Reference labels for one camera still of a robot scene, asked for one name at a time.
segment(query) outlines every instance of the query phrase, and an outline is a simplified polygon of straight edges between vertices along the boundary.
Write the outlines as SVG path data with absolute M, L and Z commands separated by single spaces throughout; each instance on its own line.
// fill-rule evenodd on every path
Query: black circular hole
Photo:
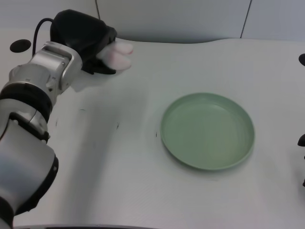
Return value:
M 18 40 L 10 45 L 10 50 L 12 52 L 24 52 L 30 48 L 31 42 L 26 39 Z
M 299 62 L 305 66 L 305 53 L 299 56 Z

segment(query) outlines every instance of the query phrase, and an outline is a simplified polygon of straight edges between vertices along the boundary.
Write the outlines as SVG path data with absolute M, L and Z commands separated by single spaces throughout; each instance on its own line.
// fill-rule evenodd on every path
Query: plate rim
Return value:
M 185 98 L 185 97 L 188 97 L 188 96 L 192 96 L 192 95 L 197 95 L 197 94 L 200 94 L 200 95 L 213 95 L 213 96 L 219 96 L 219 97 L 222 97 L 226 100 L 229 100 L 230 102 L 234 103 L 235 105 L 237 105 L 238 107 L 240 107 L 244 112 L 245 114 L 249 117 L 249 120 L 250 120 L 250 124 L 251 124 L 251 127 L 253 129 L 253 139 L 252 139 L 252 143 L 251 143 L 251 146 L 248 150 L 248 152 L 238 161 L 236 161 L 235 163 L 233 164 L 230 164 L 230 165 L 227 165 L 227 166 L 223 166 L 223 167 L 218 167 L 218 168 L 202 168 L 202 167 L 198 167 L 198 166 L 194 166 L 194 165 L 191 165 L 185 161 L 182 161 L 181 159 L 179 159 L 175 154 L 173 154 L 170 149 L 168 148 L 168 146 L 166 145 L 166 142 L 165 142 L 165 139 L 164 139 L 164 133 L 163 133 L 163 122 L 164 122 L 164 118 L 165 118 L 165 115 L 167 114 L 168 110 L 174 105 L 174 103 L 178 102 L 179 100 Z M 215 93 L 205 93 L 205 92 L 202 92 L 202 93 L 191 93 L 191 94 L 187 94 L 187 95 L 184 95 L 184 96 L 181 96 L 179 97 L 178 99 L 174 100 L 164 111 L 163 115 L 162 115 L 162 119 L 161 119 L 161 123 L 160 123 L 160 136 L 161 136 L 161 140 L 162 140 L 162 143 L 163 145 L 165 146 L 165 148 L 167 149 L 168 152 L 170 152 L 170 154 L 172 156 L 174 156 L 178 161 L 190 166 L 190 167 L 193 167 L 193 168 L 197 168 L 197 169 L 200 169 L 200 170 L 207 170 L 207 171 L 217 171 L 217 170 L 223 170 L 223 169 L 228 169 L 228 168 L 232 168 L 240 163 L 242 163 L 244 160 L 246 160 L 250 155 L 251 153 L 253 152 L 253 148 L 254 148 L 254 143 L 255 143 L 255 128 L 254 128 L 254 124 L 253 124 L 253 121 L 252 121 L 252 118 L 250 117 L 250 115 L 246 112 L 246 110 L 240 106 L 238 103 L 236 103 L 235 101 L 233 101 L 232 99 L 229 99 L 227 97 L 224 97 L 222 95 L 219 95 L 219 94 L 215 94 Z

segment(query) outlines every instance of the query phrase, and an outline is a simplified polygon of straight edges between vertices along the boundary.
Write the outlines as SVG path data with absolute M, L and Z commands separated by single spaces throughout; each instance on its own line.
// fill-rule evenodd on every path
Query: white wall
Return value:
M 305 0 L 253 0 L 242 38 L 305 41 Z
M 239 38 L 250 0 L 98 0 L 118 37 L 150 42 Z
M 0 28 L 32 28 L 62 10 L 77 10 L 97 17 L 94 0 L 0 0 Z M 42 29 L 49 29 L 45 23 Z

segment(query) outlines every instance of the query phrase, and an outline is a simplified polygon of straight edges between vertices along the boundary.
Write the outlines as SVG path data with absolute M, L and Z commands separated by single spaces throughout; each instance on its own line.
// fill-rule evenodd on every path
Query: white table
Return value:
M 3 86 L 31 51 L 11 53 L 30 30 L 0 31 Z M 40 47 L 48 38 L 40 32 Z M 202 44 L 131 42 L 131 69 L 81 73 L 49 121 L 57 177 L 25 225 L 125 225 L 159 229 L 299 229 L 305 225 L 305 43 L 231 39 Z M 253 154 L 210 173 L 178 163 L 164 149 L 166 107 L 210 92 L 251 116 Z

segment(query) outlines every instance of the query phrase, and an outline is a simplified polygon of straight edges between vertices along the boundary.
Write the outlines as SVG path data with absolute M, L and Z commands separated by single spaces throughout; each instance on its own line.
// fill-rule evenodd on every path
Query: green plate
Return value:
M 180 161 L 218 170 L 247 158 L 254 144 L 251 118 L 238 104 L 216 94 L 190 94 L 164 113 L 161 138 Z

